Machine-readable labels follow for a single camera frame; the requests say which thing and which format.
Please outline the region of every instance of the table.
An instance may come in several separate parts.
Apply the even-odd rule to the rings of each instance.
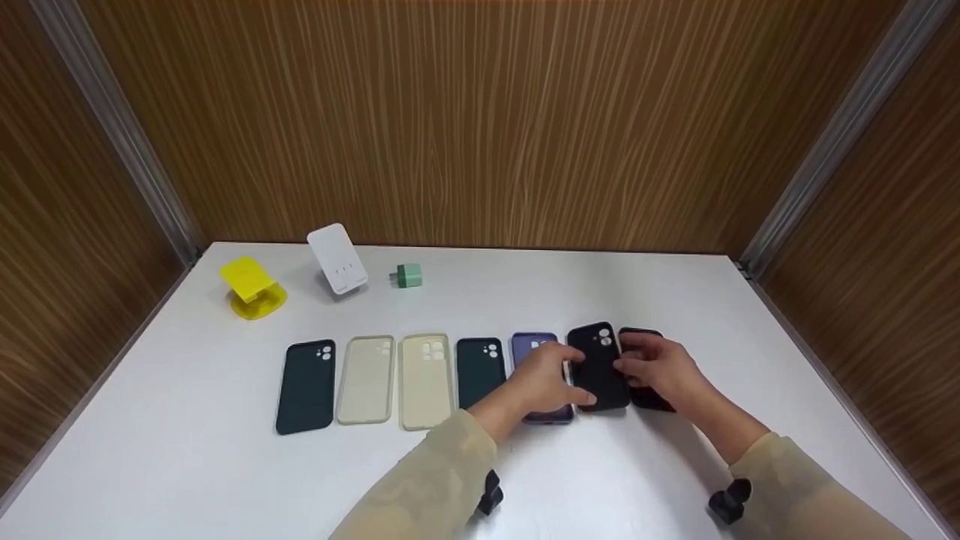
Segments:
[[[0,518],[0,538],[317,539],[425,431],[384,424],[274,432],[284,352],[355,335],[552,331],[610,321],[662,331],[704,373],[913,538],[941,533],[728,258],[359,247],[369,290],[335,302],[306,245],[214,243]],[[217,271],[256,258],[289,299],[259,321],[230,310]],[[424,285],[397,289],[398,264]],[[666,413],[523,426],[496,467],[504,503],[468,538],[720,538],[705,510],[729,481]]]

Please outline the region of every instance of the purple phone case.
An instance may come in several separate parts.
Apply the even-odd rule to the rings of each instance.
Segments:
[[[533,344],[557,341],[557,335],[548,331],[519,331],[510,338],[510,352],[514,369],[534,350]],[[531,412],[523,418],[526,424],[569,424],[573,422],[573,405],[564,405],[553,412]]]

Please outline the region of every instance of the wooden wall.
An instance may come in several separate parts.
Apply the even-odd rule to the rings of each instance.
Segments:
[[[960,12],[761,283],[960,530]]]
[[[81,0],[204,241],[739,257],[902,0]]]
[[[27,2],[0,20],[2,494],[180,263]]]

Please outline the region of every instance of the camouflage sleeve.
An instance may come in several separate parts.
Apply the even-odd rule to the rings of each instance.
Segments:
[[[380,479],[330,538],[450,538],[480,501],[495,459],[487,432],[458,410]]]
[[[908,539],[776,433],[756,441],[730,472],[753,485],[743,518],[731,527],[737,539]]]

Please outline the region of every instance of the phone case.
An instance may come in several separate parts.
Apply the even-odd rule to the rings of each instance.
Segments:
[[[649,330],[649,329],[643,329],[643,328],[632,328],[632,327],[624,327],[620,329],[617,335],[619,336],[621,333],[628,333],[632,331],[638,331],[640,333],[651,333],[653,335],[658,335],[660,337],[663,337],[662,333],[655,330]],[[624,353],[626,353],[627,351],[632,351],[634,349],[634,348],[628,348],[622,342],[620,343],[620,347],[623,348]],[[661,410],[663,412],[677,412],[677,410],[673,408],[673,406],[670,403],[668,403],[664,398],[662,398],[660,394],[657,393],[656,390],[654,390],[649,386],[644,386],[642,388],[632,388],[628,386],[628,388],[630,388],[630,401],[634,403],[634,406],[638,406],[640,408],[648,408],[650,410]]]
[[[390,418],[394,389],[394,338],[354,337],[347,344],[337,422],[379,424]]]
[[[408,335],[400,343],[400,424],[428,430],[453,413],[446,334]]]
[[[499,339],[471,337],[457,341],[458,407],[472,407],[506,380]]]
[[[287,349],[276,408],[277,433],[321,430],[333,422],[336,358],[332,339],[297,343]]]
[[[557,335],[549,331],[519,331],[510,338],[510,352],[514,357],[514,368],[531,351],[548,341],[557,341]],[[573,422],[573,405],[564,405],[551,412],[531,412],[523,417],[525,424],[569,424]]]
[[[620,358],[620,351],[610,323],[595,323],[573,329],[566,335],[566,343],[587,356],[582,362],[570,362],[573,384],[597,397],[594,405],[579,405],[581,410],[600,411],[630,404],[627,380],[613,368],[613,361]]]

